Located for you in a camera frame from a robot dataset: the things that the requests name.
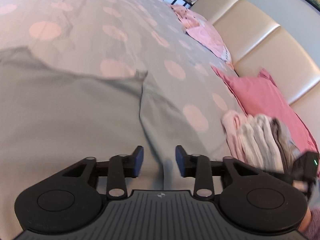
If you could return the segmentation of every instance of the ribbed gray surface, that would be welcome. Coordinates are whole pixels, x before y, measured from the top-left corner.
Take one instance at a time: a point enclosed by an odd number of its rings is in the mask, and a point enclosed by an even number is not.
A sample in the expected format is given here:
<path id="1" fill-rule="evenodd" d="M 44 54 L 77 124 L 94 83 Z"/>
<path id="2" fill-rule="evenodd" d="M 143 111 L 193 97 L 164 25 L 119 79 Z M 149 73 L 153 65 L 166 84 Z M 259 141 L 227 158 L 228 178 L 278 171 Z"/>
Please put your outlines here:
<path id="1" fill-rule="evenodd" d="M 135 190 L 124 201 L 108 204 L 91 225 L 61 236 L 25 231 L 16 240 L 301 240 L 297 232 L 257 236 L 228 224 L 213 203 L 198 201 L 188 191 Z"/>

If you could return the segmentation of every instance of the beige leather headboard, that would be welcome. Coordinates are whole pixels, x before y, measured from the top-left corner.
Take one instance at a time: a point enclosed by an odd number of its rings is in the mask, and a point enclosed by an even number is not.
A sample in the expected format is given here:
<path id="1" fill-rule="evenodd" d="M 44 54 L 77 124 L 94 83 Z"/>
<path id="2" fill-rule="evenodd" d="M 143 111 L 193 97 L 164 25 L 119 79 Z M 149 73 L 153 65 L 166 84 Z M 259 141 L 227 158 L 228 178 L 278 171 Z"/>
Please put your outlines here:
<path id="1" fill-rule="evenodd" d="M 300 44 L 247 0 L 198 0 L 191 9 L 217 29 L 239 76 L 268 70 L 320 146 L 320 69 Z"/>

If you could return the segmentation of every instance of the light blue wall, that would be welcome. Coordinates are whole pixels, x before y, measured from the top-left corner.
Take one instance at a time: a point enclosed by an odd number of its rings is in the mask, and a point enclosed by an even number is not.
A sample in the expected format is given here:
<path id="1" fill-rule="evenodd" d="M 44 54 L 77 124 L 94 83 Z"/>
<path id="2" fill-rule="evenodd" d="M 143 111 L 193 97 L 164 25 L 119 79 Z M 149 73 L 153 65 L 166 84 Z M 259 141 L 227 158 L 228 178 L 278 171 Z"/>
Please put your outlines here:
<path id="1" fill-rule="evenodd" d="M 282 25 L 320 67 L 320 12 L 305 0 L 248 0 Z"/>

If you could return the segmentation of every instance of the polka dot bedsheet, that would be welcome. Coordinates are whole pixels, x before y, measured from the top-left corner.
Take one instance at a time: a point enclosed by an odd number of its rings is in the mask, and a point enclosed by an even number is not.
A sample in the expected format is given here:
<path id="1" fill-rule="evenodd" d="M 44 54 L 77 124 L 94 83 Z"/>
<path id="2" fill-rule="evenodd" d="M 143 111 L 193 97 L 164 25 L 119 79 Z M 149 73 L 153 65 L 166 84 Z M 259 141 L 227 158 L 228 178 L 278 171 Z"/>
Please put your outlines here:
<path id="1" fill-rule="evenodd" d="M 0 50 L 28 47 L 56 70 L 105 79 L 148 71 L 161 96 L 201 142 L 201 153 L 212 160 L 230 155 L 220 120 L 226 111 L 241 108 L 211 65 L 230 76 L 236 73 L 185 34 L 162 0 L 0 0 L 0 37 Z M 142 120 L 154 117 L 150 105 L 144 109 Z M 188 140 L 183 129 L 164 123 L 182 142 Z M 174 149 L 156 142 L 159 131 L 168 130 L 157 131 L 150 123 L 146 127 L 155 150 L 171 156 L 169 171 L 175 165 Z M 166 189 L 182 187 L 178 184 Z"/>

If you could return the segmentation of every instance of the patterned pink pillow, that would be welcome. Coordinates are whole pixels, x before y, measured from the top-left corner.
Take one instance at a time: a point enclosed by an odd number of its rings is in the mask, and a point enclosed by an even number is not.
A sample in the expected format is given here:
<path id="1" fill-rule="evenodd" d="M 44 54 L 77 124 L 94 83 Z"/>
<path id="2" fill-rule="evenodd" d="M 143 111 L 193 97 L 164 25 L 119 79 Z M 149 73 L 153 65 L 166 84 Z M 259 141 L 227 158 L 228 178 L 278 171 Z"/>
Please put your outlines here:
<path id="1" fill-rule="evenodd" d="M 255 116 L 265 114 L 284 122 L 298 149 L 317 151 L 311 133 L 285 101 L 270 74 L 263 69 L 258 77 L 229 77 L 212 66 L 215 73 L 228 85 L 245 113 Z"/>

